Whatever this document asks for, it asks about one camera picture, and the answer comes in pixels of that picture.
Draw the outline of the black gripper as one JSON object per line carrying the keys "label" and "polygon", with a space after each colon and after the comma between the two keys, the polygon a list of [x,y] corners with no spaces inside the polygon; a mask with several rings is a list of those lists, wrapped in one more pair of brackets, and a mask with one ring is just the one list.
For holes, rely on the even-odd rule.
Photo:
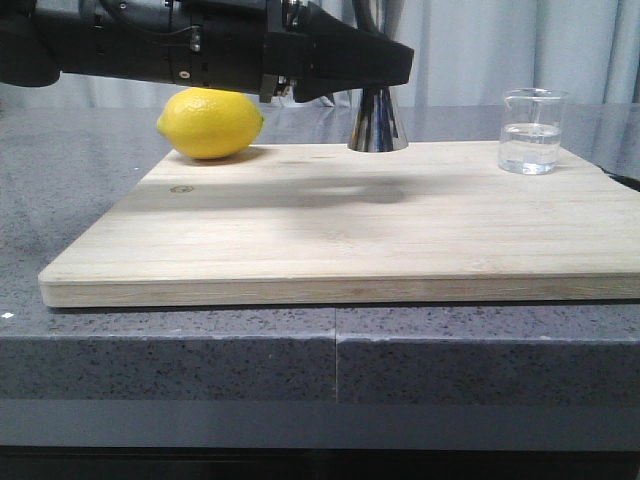
{"label": "black gripper", "polygon": [[[294,84],[306,103],[333,93],[403,85],[414,50],[385,32],[385,1],[354,1],[354,27],[299,1],[167,1],[178,34],[165,49],[171,84],[255,94],[270,102]],[[288,19],[300,13],[297,31]]]}

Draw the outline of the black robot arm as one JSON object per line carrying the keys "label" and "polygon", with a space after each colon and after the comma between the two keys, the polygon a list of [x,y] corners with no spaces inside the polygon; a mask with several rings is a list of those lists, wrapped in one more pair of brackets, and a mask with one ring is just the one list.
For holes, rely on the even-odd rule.
{"label": "black robot arm", "polygon": [[412,50],[308,1],[5,1],[1,80],[64,73],[308,102],[405,84]]}

